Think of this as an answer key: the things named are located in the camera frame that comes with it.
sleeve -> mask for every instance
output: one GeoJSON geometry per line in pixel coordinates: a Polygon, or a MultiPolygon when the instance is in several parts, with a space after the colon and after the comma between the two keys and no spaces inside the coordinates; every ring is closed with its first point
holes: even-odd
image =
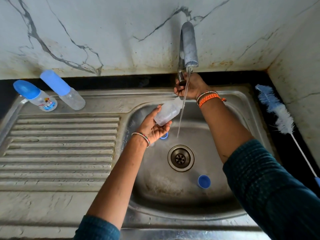
{"type": "Polygon", "coordinates": [[[110,222],[95,216],[83,216],[74,240],[119,240],[120,231],[110,222]]]}
{"type": "Polygon", "coordinates": [[[223,171],[244,210],[271,239],[320,239],[320,199],[259,141],[236,149],[223,171]]]}

bracelet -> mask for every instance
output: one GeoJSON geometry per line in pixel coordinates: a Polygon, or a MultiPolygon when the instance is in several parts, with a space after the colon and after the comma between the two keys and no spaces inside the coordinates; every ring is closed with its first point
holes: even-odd
{"type": "Polygon", "coordinates": [[[217,92],[214,92],[214,91],[205,91],[205,92],[201,93],[201,94],[199,95],[199,97],[197,98],[197,105],[198,105],[198,106],[199,106],[200,98],[201,98],[203,95],[208,94],[208,93],[216,93],[216,94],[218,94],[217,92]]]}
{"type": "Polygon", "coordinates": [[[219,98],[219,99],[221,99],[222,101],[226,101],[226,99],[223,97],[223,98],[221,98],[219,95],[218,95],[218,93],[212,93],[212,94],[209,94],[209,95],[207,95],[207,96],[205,96],[204,98],[202,98],[201,100],[200,100],[200,102],[199,102],[199,108],[201,108],[201,106],[206,102],[206,101],[208,101],[208,100],[210,100],[210,99],[213,99],[213,98],[219,98]]]}
{"type": "Polygon", "coordinates": [[[148,137],[147,137],[145,134],[142,134],[142,133],[140,133],[140,132],[134,132],[134,133],[132,133],[131,135],[134,135],[134,134],[140,135],[140,136],[142,136],[142,137],[146,140],[146,142],[148,143],[147,148],[150,146],[150,141],[149,141],[148,137]]]}

orange thread bracelet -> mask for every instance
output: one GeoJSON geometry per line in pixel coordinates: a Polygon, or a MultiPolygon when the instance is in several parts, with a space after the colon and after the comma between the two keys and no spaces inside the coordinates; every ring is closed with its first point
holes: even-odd
{"type": "Polygon", "coordinates": [[[204,98],[202,98],[201,100],[200,100],[200,102],[199,102],[199,108],[201,108],[201,106],[206,102],[206,101],[208,101],[208,100],[210,100],[210,99],[213,99],[213,98],[219,98],[219,99],[221,99],[222,101],[226,101],[226,99],[223,97],[223,98],[221,98],[217,93],[212,93],[212,94],[210,94],[210,95],[207,95],[207,96],[205,96],[204,98]]]}

translucent bottle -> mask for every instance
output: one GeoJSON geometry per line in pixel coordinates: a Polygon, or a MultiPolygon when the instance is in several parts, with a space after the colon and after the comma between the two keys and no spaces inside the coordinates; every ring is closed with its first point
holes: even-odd
{"type": "Polygon", "coordinates": [[[40,75],[40,78],[72,109],[79,110],[86,105],[86,101],[80,96],[80,94],[71,88],[53,70],[45,70],[40,75]]]}
{"type": "Polygon", "coordinates": [[[25,80],[17,80],[13,83],[14,89],[30,103],[37,105],[39,109],[49,112],[54,110],[58,102],[32,83],[25,80]]]}
{"type": "Polygon", "coordinates": [[[179,97],[164,103],[161,106],[161,111],[154,117],[154,120],[160,126],[165,125],[168,121],[172,120],[180,113],[182,105],[183,102],[179,97]]]}

hand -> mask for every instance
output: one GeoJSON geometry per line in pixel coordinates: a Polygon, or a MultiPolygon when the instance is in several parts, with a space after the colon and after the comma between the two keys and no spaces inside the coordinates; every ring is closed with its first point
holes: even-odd
{"type": "Polygon", "coordinates": [[[143,133],[148,137],[150,144],[164,136],[170,130],[170,125],[172,124],[172,121],[169,121],[164,126],[159,126],[156,124],[154,117],[160,112],[160,110],[161,105],[159,104],[151,113],[146,116],[137,129],[137,132],[143,133]]]}
{"type": "MultiPolygon", "coordinates": [[[[184,80],[187,80],[188,73],[185,72],[183,77],[184,80]]],[[[202,80],[201,76],[198,73],[191,73],[189,80],[189,87],[187,98],[197,99],[201,93],[210,91],[210,87],[202,80]]],[[[179,86],[179,80],[176,79],[176,86],[173,89],[174,93],[178,96],[184,97],[185,95],[185,86],[179,86]]]]}

